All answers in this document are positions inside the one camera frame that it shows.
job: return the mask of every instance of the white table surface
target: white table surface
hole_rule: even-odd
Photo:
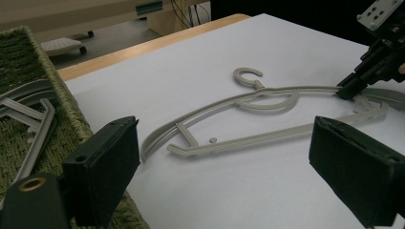
[[[262,14],[70,80],[67,85],[94,132],[134,115],[139,143],[159,126],[222,98],[252,92],[232,72],[262,71],[267,87],[334,86],[360,63],[367,47]],[[404,92],[395,82],[377,88]],[[276,98],[266,100],[274,103]],[[302,96],[282,112],[233,108],[192,126],[201,144],[352,113],[332,94]],[[399,152],[404,113],[353,124]],[[128,191],[152,229],[362,228],[309,165],[310,133],[204,156],[180,157],[169,143],[141,164]],[[402,228],[397,217],[394,228]]]

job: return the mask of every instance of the green woven basket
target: green woven basket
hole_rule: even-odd
[[[49,79],[57,95],[56,129],[35,165],[34,173],[62,173],[62,160],[92,136],[77,103],[28,27],[0,32],[0,94],[37,79]],[[30,148],[28,126],[0,119],[0,198],[16,176]],[[119,203],[109,228],[149,228],[128,193]]]

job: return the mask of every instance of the gray hanger in basket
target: gray hanger in basket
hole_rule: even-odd
[[[255,109],[255,110],[274,110],[274,109],[282,109],[288,105],[295,103],[300,96],[301,93],[306,92],[319,92],[319,93],[336,93],[340,87],[318,87],[318,86],[300,86],[300,87],[286,87],[286,88],[265,88],[259,80],[248,80],[242,77],[242,73],[254,73],[258,76],[262,76],[263,74],[257,70],[250,69],[250,68],[240,68],[234,71],[233,75],[235,79],[247,86],[253,87],[255,92],[248,93],[248,94],[240,94],[236,96],[232,96],[218,102],[214,102],[210,105],[204,106],[199,108],[191,113],[185,114],[159,128],[157,128],[154,132],[152,132],[148,137],[146,137],[141,146],[141,159],[143,162],[146,161],[146,158],[150,154],[152,148],[165,136],[170,134],[171,132],[178,129],[185,137],[187,142],[190,144],[189,148],[182,148],[178,145],[170,144],[167,149],[175,154],[181,156],[192,156],[197,154],[204,154],[204,153],[212,153],[217,151],[228,150],[232,148],[238,148],[241,146],[255,144],[262,141],[267,141],[271,139],[275,139],[278,137],[288,136],[288,135],[296,135],[303,132],[308,132],[312,130],[313,124],[307,124],[302,126],[297,126],[293,128],[288,128],[280,131],[270,132],[261,135],[253,135],[242,137],[238,139],[228,140],[224,142],[217,142],[216,138],[213,137],[210,139],[211,144],[200,146],[198,141],[191,135],[188,131],[185,123],[190,122],[197,117],[207,118],[209,116],[208,113],[212,113],[215,110],[219,110],[223,107],[230,106],[230,105],[238,105],[241,107],[245,107],[248,109]],[[258,105],[258,104],[251,104],[247,103],[248,100],[256,98],[262,95],[273,95],[273,94],[290,94],[290,97],[278,104],[272,105]],[[362,106],[362,110],[355,111],[354,114],[337,117],[336,120],[340,120],[343,122],[354,122],[360,119],[366,119],[374,116],[384,115],[388,112],[389,104],[394,104],[394,107],[404,107],[404,98],[405,94],[401,94],[398,92],[394,92],[393,94],[387,93],[387,91],[373,91],[368,90],[363,94],[358,95],[355,100]],[[373,101],[380,102],[380,107],[373,106],[370,103],[368,97],[371,98]]]
[[[32,168],[43,149],[43,144],[49,136],[49,130],[52,127],[54,116],[54,107],[49,99],[56,98],[53,91],[44,91],[48,90],[50,87],[51,85],[48,80],[39,80],[0,95],[0,106],[4,106],[0,109],[0,118],[3,116],[12,117],[30,126],[29,132],[36,133],[13,182],[31,174]],[[40,113],[28,107],[37,103],[42,105],[44,113]],[[0,202],[0,209],[2,207],[3,199]]]

